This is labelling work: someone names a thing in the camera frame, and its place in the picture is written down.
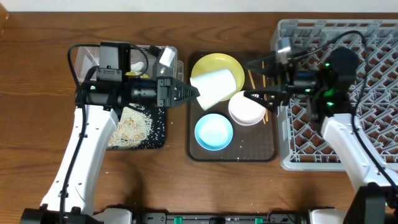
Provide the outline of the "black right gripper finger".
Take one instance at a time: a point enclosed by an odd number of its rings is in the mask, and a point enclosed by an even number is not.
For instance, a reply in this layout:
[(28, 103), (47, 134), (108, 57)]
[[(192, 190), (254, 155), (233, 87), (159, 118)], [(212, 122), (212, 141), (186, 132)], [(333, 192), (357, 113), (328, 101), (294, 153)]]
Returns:
[(280, 65), (277, 62), (276, 53), (274, 51), (245, 63), (243, 67), (246, 70), (265, 75), (266, 77), (276, 77), (280, 73)]
[(288, 94), (285, 88), (246, 90), (244, 96), (269, 111), (276, 111), (278, 107), (288, 104)]

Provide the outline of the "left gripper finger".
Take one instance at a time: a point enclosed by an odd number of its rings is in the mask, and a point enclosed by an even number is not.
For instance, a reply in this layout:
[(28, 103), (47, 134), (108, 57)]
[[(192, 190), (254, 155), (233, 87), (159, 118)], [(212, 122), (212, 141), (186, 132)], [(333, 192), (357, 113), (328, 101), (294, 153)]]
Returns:
[(196, 94), (191, 93), (189, 95), (183, 95), (176, 93), (172, 97), (172, 107), (178, 107), (184, 103), (188, 103), (189, 101), (192, 101), (196, 98)]
[(174, 80), (174, 90), (177, 95), (199, 95), (199, 91), (196, 87), (180, 80)]

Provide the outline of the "pink bowl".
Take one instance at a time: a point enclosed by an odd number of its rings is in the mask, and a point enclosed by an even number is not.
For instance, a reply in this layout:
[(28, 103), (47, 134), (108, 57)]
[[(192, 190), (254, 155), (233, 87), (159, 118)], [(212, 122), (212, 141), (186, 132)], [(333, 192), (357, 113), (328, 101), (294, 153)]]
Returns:
[(265, 107), (246, 98), (244, 91), (237, 92), (228, 103), (228, 112), (232, 119), (241, 126), (252, 126), (262, 121)]

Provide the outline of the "white green cup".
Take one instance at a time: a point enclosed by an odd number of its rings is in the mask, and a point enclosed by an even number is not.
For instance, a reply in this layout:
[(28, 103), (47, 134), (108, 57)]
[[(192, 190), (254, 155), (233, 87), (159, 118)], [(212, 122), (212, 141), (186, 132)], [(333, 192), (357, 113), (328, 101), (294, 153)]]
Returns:
[(200, 96), (198, 103), (203, 110), (208, 110), (236, 91), (236, 81), (227, 68), (191, 77), (190, 84), (196, 87)]

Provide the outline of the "white tissue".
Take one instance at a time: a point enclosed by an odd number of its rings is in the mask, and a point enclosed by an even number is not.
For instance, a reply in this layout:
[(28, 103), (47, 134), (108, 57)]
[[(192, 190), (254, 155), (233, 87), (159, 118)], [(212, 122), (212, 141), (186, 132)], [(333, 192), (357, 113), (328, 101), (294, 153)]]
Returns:
[(146, 67), (144, 62), (135, 62), (131, 64), (132, 72), (141, 72)]

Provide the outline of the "light blue bowl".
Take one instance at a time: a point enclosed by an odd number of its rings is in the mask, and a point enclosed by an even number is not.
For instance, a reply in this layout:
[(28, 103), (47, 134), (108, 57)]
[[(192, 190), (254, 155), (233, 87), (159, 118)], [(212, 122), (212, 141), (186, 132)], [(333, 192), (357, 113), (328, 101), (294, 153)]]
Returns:
[(201, 117), (195, 125), (194, 136), (197, 143), (208, 151), (224, 149), (233, 138), (231, 122), (221, 114), (207, 114)]

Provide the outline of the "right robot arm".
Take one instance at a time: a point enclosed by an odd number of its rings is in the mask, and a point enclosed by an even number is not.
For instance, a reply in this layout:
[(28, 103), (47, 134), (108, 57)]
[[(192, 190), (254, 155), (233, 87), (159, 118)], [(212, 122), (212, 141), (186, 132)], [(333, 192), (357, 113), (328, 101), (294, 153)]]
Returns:
[(299, 60), (311, 54), (294, 49), (288, 37), (277, 40), (274, 53), (263, 58), (270, 65), (262, 70), (274, 83), (244, 92), (269, 111), (287, 105), (292, 95), (304, 95), (309, 120), (343, 164), (355, 191), (349, 209), (315, 208), (308, 211), (307, 223), (395, 223), (397, 214), (388, 218), (385, 209), (397, 209), (397, 173), (377, 153), (356, 115), (358, 106), (348, 96), (359, 58), (351, 49), (338, 47), (321, 70), (299, 69)]

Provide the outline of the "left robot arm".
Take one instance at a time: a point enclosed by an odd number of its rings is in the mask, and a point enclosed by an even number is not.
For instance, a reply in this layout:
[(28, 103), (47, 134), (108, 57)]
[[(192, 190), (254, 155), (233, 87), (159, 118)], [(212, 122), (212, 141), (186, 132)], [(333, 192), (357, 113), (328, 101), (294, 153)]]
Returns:
[(23, 211), (21, 223), (137, 223), (130, 208), (116, 205), (94, 213), (94, 195), (104, 154), (123, 108), (153, 101), (173, 108), (199, 96), (195, 87), (162, 74), (177, 58), (174, 47), (141, 47), (102, 41), (99, 64), (75, 85), (74, 127), (56, 178), (37, 209)]

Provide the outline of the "grey dishwasher rack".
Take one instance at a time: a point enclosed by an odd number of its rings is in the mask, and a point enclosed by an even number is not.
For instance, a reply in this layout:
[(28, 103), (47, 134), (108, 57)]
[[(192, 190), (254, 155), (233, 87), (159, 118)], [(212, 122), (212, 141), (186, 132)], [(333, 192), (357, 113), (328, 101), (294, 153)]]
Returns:
[[(289, 37), (294, 47), (313, 50), (349, 30), (358, 30), (366, 38), (363, 49), (358, 35), (347, 35), (327, 49), (300, 61), (304, 69), (322, 68), (337, 47), (347, 47), (359, 58), (357, 80), (349, 88), (356, 103), (365, 88), (357, 114), (364, 132), (385, 162), (397, 170), (397, 21), (282, 19), (270, 41)], [(306, 102), (293, 97), (277, 111), (280, 165), (290, 171), (341, 171), (340, 160), (332, 148), (312, 128), (306, 114)]]

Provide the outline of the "right wooden chopstick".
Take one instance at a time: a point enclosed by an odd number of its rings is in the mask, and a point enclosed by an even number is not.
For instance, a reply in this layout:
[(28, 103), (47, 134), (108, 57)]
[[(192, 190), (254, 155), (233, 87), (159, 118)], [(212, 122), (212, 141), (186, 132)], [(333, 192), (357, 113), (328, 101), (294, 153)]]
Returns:
[[(263, 82), (263, 87), (266, 87), (266, 76), (262, 76), (262, 82)], [(269, 115), (268, 115), (268, 110), (265, 110), (265, 115), (263, 117), (263, 123), (266, 124), (269, 121)]]

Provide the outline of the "clear plastic bin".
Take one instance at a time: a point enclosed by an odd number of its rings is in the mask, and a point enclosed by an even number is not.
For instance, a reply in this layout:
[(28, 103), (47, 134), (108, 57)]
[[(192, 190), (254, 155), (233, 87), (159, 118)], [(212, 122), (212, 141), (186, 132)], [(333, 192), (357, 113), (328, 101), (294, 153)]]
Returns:
[[(155, 80), (157, 76), (168, 76), (174, 77), (182, 82), (184, 82), (184, 74), (183, 74), (183, 62), (178, 60), (178, 52), (175, 56), (170, 67), (166, 67), (163, 65), (157, 65), (158, 59), (156, 56), (151, 55), (148, 50), (150, 48), (149, 45), (138, 45), (142, 49), (142, 51), (147, 55), (149, 67), (146, 71), (146, 74), (149, 78)], [(157, 46), (162, 51), (166, 46)], [(140, 51), (136, 49), (131, 49), (131, 62), (144, 62), (146, 64), (146, 60), (144, 56), (140, 53)], [(97, 66), (100, 64), (100, 48), (99, 47), (80, 47), (78, 49), (78, 55), (75, 61), (75, 71), (78, 77), (79, 82), (82, 82), (88, 70), (91, 67)]]

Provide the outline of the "yellow plate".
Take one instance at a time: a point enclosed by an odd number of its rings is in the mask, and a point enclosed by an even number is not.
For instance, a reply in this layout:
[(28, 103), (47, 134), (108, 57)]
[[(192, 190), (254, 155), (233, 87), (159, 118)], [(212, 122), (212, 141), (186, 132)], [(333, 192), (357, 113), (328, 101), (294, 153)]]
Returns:
[(205, 55), (194, 64), (191, 71), (191, 77), (223, 68), (230, 70), (236, 81), (236, 90), (223, 99), (223, 101), (226, 101), (229, 100), (235, 93), (242, 90), (245, 81), (244, 69), (234, 57), (222, 53), (212, 53)]

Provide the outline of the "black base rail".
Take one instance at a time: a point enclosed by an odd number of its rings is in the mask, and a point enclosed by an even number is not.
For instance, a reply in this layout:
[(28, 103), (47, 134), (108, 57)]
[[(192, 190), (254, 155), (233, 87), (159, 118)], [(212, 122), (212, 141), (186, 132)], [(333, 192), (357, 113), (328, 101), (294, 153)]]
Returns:
[(138, 213), (122, 206), (106, 208), (93, 215), (100, 223), (133, 224), (265, 224), (265, 223), (343, 223), (346, 212), (333, 207), (320, 207), (299, 213), (274, 209), (268, 213), (245, 214), (194, 214), (194, 213)]

